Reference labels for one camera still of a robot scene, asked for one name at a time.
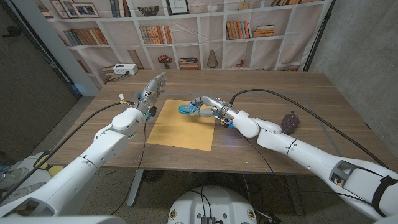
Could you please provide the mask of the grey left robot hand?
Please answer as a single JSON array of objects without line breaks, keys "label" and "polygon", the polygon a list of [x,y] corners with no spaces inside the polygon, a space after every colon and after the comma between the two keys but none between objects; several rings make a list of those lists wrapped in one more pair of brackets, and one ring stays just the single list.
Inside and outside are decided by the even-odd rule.
[{"label": "grey left robot hand", "polygon": [[164,92],[165,76],[166,72],[161,72],[143,89],[141,97],[135,106],[142,114],[147,113],[156,104],[158,97]]}]

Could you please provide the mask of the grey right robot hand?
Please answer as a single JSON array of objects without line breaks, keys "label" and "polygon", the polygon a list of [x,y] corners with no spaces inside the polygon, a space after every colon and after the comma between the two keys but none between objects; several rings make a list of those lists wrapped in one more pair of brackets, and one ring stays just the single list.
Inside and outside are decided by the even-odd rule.
[{"label": "grey right robot hand", "polygon": [[210,96],[200,96],[191,101],[192,110],[189,115],[192,116],[220,116],[228,120],[233,120],[239,113],[239,110],[233,108],[227,102]]}]

